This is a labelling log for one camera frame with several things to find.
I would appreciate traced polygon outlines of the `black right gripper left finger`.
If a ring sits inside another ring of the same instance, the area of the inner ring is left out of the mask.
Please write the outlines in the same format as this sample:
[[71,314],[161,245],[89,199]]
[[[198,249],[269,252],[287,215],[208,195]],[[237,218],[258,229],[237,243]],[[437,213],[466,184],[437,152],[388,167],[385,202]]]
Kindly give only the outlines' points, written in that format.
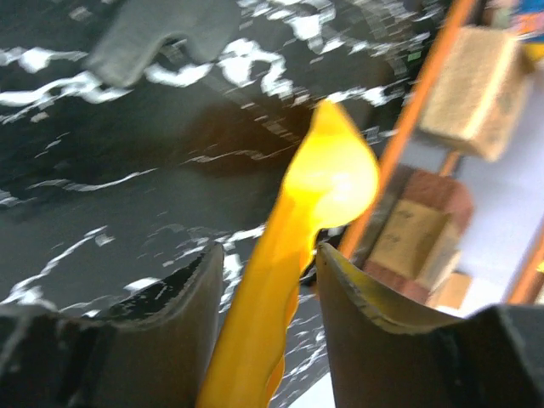
[[224,249],[93,318],[1,308],[4,407],[192,407],[218,331]]

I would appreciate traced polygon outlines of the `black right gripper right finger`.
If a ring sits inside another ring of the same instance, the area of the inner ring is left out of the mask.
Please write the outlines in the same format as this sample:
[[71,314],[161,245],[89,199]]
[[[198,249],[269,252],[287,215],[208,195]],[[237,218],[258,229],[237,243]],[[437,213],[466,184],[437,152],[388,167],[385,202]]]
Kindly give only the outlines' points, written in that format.
[[457,318],[400,295],[327,244],[316,268],[337,406],[542,406],[542,307],[496,304]]

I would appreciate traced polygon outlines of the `yellow plastic scoop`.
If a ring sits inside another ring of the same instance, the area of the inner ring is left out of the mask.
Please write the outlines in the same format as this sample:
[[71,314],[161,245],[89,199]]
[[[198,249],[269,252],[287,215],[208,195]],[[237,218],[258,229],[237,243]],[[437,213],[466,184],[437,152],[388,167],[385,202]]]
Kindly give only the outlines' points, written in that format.
[[316,236],[358,218],[378,187],[377,159],[359,129],[340,104],[322,100],[237,287],[197,406],[268,406]]

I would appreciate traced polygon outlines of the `black bag clip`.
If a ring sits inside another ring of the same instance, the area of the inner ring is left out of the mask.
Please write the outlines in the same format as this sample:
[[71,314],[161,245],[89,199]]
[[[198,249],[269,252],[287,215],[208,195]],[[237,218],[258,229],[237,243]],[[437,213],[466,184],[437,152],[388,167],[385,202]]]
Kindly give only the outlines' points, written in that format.
[[182,41],[197,64],[216,60],[240,22],[235,1],[126,1],[83,66],[112,87],[128,88],[170,40]]

